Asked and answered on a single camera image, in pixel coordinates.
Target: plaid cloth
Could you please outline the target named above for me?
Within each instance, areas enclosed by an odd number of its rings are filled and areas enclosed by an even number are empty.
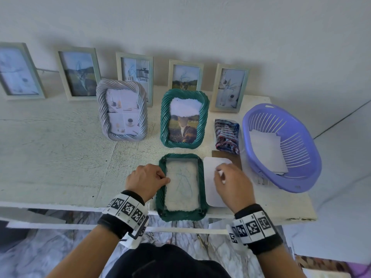
[[[239,155],[238,132],[240,125],[230,121],[215,119],[216,149]]]

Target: person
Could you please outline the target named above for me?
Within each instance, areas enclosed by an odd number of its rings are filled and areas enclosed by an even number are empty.
[[[127,177],[126,190],[122,194],[144,204],[169,182],[170,179],[159,166],[152,164],[138,166]],[[217,192],[236,218],[245,216],[246,210],[258,208],[250,180],[235,165],[218,166],[214,182]],[[121,233],[118,233],[118,226],[121,226]],[[117,221],[115,217],[103,215],[97,227],[50,272],[47,278],[99,277],[119,240],[122,239],[121,235],[130,230],[133,229]],[[266,278],[305,278],[302,270],[286,251],[278,234],[250,243],[248,246],[257,255]],[[230,277],[215,261],[198,261],[172,244],[156,247],[149,243],[141,243],[138,248],[125,252],[107,274],[108,278],[175,276]]]

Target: person's left hand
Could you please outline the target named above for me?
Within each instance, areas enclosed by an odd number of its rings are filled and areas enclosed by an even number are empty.
[[[159,166],[147,164],[138,166],[126,178],[125,188],[142,197],[144,202],[155,196],[156,192],[170,182]]]

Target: hand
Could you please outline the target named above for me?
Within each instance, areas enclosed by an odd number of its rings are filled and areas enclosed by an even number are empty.
[[[216,191],[234,213],[255,204],[253,185],[250,179],[234,164],[220,164],[214,173]]]
[[[147,164],[138,166],[126,178],[125,188],[142,197],[144,202],[155,196],[156,192],[170,182],[159,166]]]

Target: wristband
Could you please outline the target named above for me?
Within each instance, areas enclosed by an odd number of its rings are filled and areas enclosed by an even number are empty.
[[[236,220],[227,227],[235,249],[241,250],[240,245],[248,246],[253,254],[258,255],[271,251],[283,243],[276,228],[260,205],[248,206],[236,213],[235,216]]]
[[[135,192],[123,191],[104,209],[98,224],[104,225],[122,239],[126,232],[131,234],[143,225],[148,215],[143,203],[142,198]]]

